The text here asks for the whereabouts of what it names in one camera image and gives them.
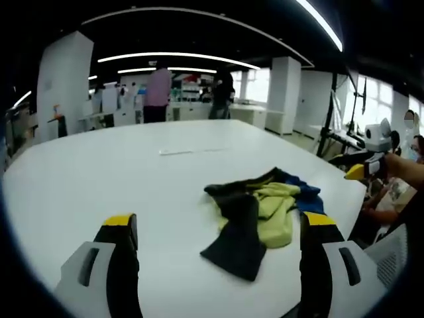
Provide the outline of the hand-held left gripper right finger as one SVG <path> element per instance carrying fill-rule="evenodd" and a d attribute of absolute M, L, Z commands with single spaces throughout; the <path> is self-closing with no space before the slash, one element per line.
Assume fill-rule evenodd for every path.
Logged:
<path fill-rule="evenodd" d="M 386 293 L 376 263 L 325 214 L 303 212 L 300 317 L 365 317 Z"/>

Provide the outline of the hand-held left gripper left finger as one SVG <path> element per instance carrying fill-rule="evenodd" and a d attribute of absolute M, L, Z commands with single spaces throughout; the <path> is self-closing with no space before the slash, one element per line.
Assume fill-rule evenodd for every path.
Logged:
<path fill-rule="evenodd" d="M 108 218 L 64 262 L 55 297 L 74 317 L 142 317 L 137 251 L 136 215 Z"/>

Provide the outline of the person's right hand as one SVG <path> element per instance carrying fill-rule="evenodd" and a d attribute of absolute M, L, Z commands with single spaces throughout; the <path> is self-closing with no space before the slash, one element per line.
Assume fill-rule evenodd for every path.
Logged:
<path fill-rule="evenodd" d="M 423 165 L 412 160 L 401 158 L 395 154 L 387 154 L 384 157 L 387 171 L 418 189 L 423 184 Z"/>

